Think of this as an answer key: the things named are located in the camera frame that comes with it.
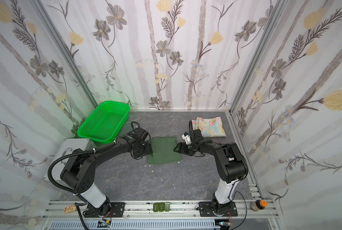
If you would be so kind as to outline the floral pastel skirt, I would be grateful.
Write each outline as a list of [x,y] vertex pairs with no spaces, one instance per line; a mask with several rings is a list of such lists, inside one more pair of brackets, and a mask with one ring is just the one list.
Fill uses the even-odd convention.
[[197,117],[196,120],[192,120],[192,127],[193,130],[199,129],[201,131],[201,135],[204,138],[216,138],[226,136],[221,117]]

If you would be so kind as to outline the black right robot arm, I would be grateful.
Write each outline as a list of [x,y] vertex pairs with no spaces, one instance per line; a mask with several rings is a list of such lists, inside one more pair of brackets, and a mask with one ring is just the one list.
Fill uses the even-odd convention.
[[248,173],[248,165],[237,144],[217,143],[205,139],[199,129],[191,130],[182,135],[184,142],[174,148],[174,152],[187,156],[209,154],[214,157],[215,165],[220,177],[219,186],[212,196],[211,211],[215,215],[228,213],[233,202],[233,193],[240,181]]

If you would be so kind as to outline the dark green skirt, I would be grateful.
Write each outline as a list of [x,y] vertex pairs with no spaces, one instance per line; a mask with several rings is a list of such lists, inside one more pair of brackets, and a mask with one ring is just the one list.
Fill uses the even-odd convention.
[[147,163],[153,165],[181,161],[181,154],[173,151],[177,144],[176,136],[153,138],[151,140],[152,154],[147,155]]

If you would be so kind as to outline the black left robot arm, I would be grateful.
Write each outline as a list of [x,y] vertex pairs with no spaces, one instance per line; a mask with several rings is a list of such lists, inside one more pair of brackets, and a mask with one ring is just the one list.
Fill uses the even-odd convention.
[[130,153],[136,160],[152,154],[150,140],[145,129],[136,127],[112,144],[91,150],[76,149],[69,155],[60,179],[87,204],[82,217],[104,219],[113,214],[110,199],[95,184],[97,167],[124,153]]

